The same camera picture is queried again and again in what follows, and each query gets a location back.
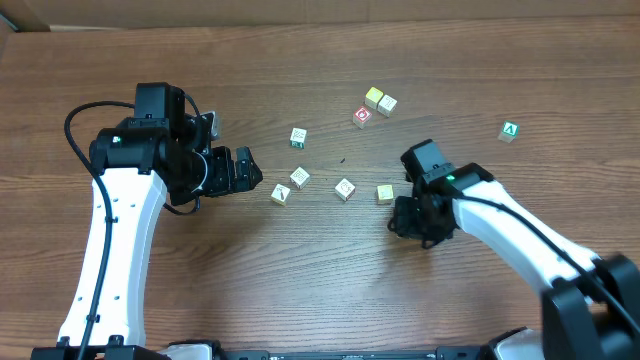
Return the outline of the yellow wooden block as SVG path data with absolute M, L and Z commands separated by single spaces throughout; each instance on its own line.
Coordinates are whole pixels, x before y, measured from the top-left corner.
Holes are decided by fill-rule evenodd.
M 391 204 L 395 198 L 392 185 L 379 185 L 376 188 L 376 195 L 379 205 Z

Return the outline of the blue-sided wooden block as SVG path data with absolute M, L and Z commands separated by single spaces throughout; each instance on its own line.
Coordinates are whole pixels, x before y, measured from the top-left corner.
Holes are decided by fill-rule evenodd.
M 298 167 L 291 173 L 289 179 L 297 189 L 303 189 L 309 183 L 311 175 L 304 168 Z

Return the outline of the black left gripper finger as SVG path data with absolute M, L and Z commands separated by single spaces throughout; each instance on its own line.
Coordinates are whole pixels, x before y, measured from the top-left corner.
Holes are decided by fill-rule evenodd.
M 256 175 L 258 169 L 248 147 L 239 147 L 236 149 L 236 174 L 237 175 Z
M 261 181 L 263 175 L 261 173 L 244 173 L 236 177 L 234 192 L 248 192 L 253 190 Z

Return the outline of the red W wooden block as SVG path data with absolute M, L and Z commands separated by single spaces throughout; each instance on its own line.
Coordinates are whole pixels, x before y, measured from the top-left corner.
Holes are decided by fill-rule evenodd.
M 334 188 L 335 193 L 343 200 L 348 201 L 355 193 L 356 187 L 346 178 L 343 178 Z

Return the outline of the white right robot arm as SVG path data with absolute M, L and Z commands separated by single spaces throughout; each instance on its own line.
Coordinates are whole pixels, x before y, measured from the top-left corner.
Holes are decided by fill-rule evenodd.
M 455 167 L 427 139 L 400 157 L 410 196 L 395 200 L 389 231 L 425 249 L 457 230 L 492 249 L 540 299 L 542 328 L 522 327 L 478 347 L 478 359 L 636 359 L 639 269 L 602 258 L 536 218 L 476 163 Z

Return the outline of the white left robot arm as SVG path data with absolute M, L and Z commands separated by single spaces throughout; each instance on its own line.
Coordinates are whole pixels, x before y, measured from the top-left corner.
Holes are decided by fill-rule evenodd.
M 165 82 L 140 83 L 133 113 L 99 131 L 83 152 L 92 177 L 89 237 L 75 299 L 59 337 L 87 354 L 120 336 L 142 345 L 151 244 L 162 210 L 203 197 L 253 190 L 263 175 L 247 147 L 213 147 L 215 113 L 186 111 L 193 99 Z

